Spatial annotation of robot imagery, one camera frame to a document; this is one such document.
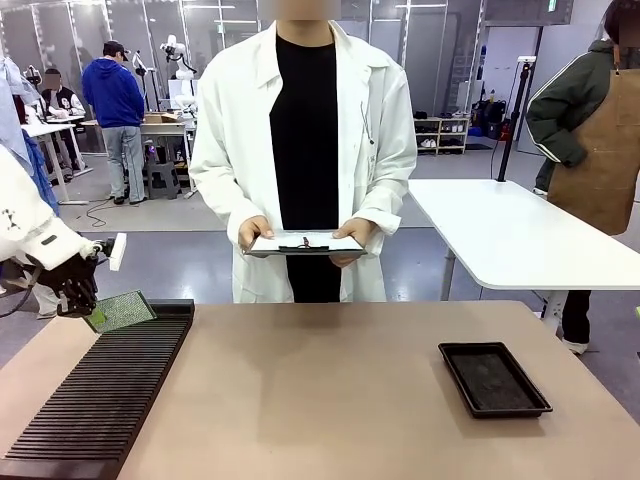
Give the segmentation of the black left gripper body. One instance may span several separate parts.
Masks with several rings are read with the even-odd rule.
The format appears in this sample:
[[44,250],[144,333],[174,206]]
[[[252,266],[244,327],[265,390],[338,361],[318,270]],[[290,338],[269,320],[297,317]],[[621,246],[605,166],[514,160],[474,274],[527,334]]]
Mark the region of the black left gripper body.
[[74,299],[79,311],[79,293],[82,290],[93,290],[97,298],[98,288],[94,277],[97,265],[96,255],[83,258],[76,254],[53,270],[42,270],[38,282],[51,288],[57,296],[64,292],[69,299]]

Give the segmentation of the person's right hand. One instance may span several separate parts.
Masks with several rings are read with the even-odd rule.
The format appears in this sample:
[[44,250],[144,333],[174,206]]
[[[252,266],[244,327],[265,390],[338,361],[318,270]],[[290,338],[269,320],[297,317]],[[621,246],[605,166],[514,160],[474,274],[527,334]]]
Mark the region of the person's right hand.
[[241,251],[247,253],[258,237],[271,239],[273,236],[274,232],[268,219],[262,215],[253,216],[241,224],[238,232],[238,244]]

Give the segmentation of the person's left hand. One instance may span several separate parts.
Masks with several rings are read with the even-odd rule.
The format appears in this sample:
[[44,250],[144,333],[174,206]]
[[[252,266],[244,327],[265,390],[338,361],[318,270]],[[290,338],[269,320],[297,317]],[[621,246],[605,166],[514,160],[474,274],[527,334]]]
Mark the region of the person's left hand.
[[[377,225],[367,219],[360,217],[354,217],[345,222],[339,229],[333,233],[334,239],[343,239],[346,237],[353,238],[361,247],[365,247],[376,232]],[[355,260],[355,256],[347,255],[332,255],[330,257],[331,262],[338,268],[345,268],[352,264]]]

